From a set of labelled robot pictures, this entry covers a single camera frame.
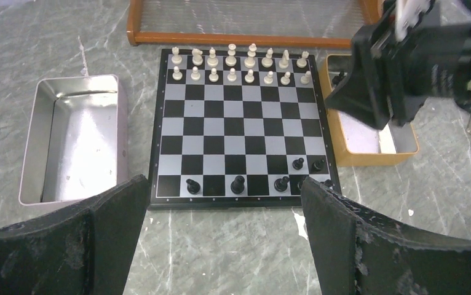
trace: marble countertop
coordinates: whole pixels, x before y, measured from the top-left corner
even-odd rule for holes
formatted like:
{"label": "marble countertop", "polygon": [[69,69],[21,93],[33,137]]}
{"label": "marble countertop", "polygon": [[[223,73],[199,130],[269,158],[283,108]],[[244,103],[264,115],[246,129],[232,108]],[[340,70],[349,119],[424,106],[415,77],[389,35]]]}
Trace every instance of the marble countertop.
{"label": "marble countertop", "polygon": [[[470,18],[442,3],[444,22]],[[0,7],[0,227],[45,213],[18,202],[43,78],[119,76],[129,98],[129,176],[147,174],[159,53],[168,46],[130,46],[128,6],[36,0]],[[315,54],[320,62],[327,51]],[[451,101],[428,100],[413,124],[420,152],[395,167],[339,168],[343,194],[412,226],[471,239],[467,120]],[[148,211],[125,294],[320,294],[303,226],[299,208]]]}

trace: robotic arm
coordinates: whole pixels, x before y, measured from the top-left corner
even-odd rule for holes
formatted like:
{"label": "robotic arm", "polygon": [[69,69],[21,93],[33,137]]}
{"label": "robotic arm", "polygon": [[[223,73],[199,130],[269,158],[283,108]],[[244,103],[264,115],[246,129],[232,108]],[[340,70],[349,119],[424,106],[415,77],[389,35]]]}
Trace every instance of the robotic arm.
{"label": "robotic arm", "polygon": [[[471,0],[461,1],[471,10]],[[471,113],[471,23],[421,25],[434,4],[386,0],[380,21],[352,38],[352,64],[326,106],[378,130],[411,122],[428,96]]]}

